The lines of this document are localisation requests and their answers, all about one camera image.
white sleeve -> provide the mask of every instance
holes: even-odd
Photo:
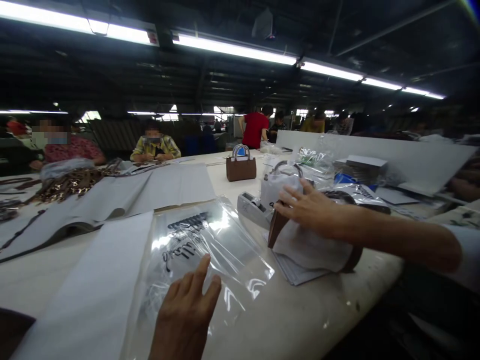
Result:
[[[445,274],[460,285],[480,294],[480,230],[443,225],[456,237],[462,259],[458,270]]]

ceiling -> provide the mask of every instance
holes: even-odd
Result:
[[[81,0],[54,2],[78,7]],[[43,1],[29,3],[42,7]],[[214,105],[235,106],[242,112],[265,103],[283,108],[338,108],[392,97],[406,103],[419,101],[418,95],[298,71],[295,66],[172,43],[172,30],[195,28],[199,33],[286,50],[449,97],[479,89],[480,32],[465,0],[447,5],[440,0],[82,3],[87,11],[155,24],[159,47],[0,19],[3,109],[50,110],[55,102],[62,110],[101,110],[121,116],[129,110],[165,112],[172,104],[187,113],[211,112]],[[445,6],[343,53],[440,4]],[[267,7],[275,21],[273,41],[251,36],[255,18]]]

red shirt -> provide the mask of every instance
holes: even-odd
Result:
[[[102,157],[102,151],[90,140],[72,135],[68,145],[48,144],[45,146],[45,160],[48,163],[56,163],[62,160],[84,158],[93,160]]]
[[[269,128],[269,118],[261,112],[251,112],[245,115],[245,132],[243,133],[243,145],[254,149],[260,149],[262,129]]]
[[[27,127],[18,121],[9,121],[6,123],[6,126],[14,136],[25,135],[27,133]]]

white table surface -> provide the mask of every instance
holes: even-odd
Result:
[[[230,152],[194,156],[183,164],[205,163],[217,195],[237,197],[260,192],[264,159],[257,150],[257,178],[229,182],[222,157]],[[11,196],[0,195],[0,200]],[[422,204],[409,205],[423,216],[439,211]],[[215,342],[214,359],[315,359],[324,356],[379,301],[399,277],[403,261],[365,249],[354,273],[331,274],[300,286],[283,277],[262,237],[265,230],[247,219],[243,222],[262,247],[262,257],[275,270],[264,291]],[[75,236],[43,250],[0,264],[0,307],[38,318],[96,235]]]

yellow plaid shirt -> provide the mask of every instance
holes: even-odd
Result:
[[[168,135],[163,135],[159,144],[144,144],[143,136],[140,136],[136,143],[135,150],[133,150],[132,154],[130,155],[130,160],[134,161],[134,155],[140,154],[152,154],[155,156],[155,148],[158,147],[160,147],[165,154],[172,154],[174,159],[182,156],[177,144],[175,144],[175,141]]]

